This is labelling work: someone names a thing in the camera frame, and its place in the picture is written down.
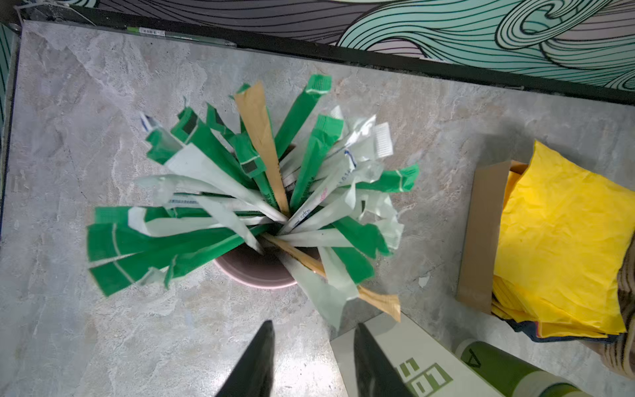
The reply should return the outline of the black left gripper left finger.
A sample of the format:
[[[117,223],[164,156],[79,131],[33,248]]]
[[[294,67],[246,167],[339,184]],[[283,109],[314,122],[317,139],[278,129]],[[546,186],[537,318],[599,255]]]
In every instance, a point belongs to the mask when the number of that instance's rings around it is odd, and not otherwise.
[[[274,382],[274,358],[274,325],[271,320],[266,320],[216,397],[270,396]]]

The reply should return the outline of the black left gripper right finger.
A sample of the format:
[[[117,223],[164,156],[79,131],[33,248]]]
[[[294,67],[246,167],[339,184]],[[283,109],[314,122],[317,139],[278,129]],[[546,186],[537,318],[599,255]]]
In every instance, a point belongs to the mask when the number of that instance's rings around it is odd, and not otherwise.
[[[413,396],[365,324],[355,328],[353,352],[359,396]]]

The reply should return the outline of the white green paper bag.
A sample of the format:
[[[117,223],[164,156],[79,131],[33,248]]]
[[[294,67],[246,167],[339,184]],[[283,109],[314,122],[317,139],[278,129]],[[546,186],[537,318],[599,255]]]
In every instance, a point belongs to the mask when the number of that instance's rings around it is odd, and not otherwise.
[[[368,349],[355,342],[354,329],[336,337],[331,347],[348,395],[402,395],[380,385],[385,376],[398,377],[412,396],[501,395],[407,316],[396,322],[388,314],[380,314],[364,326],[390,363],[390,370],[375,375],[369,366],[356,364],[355,353]]]

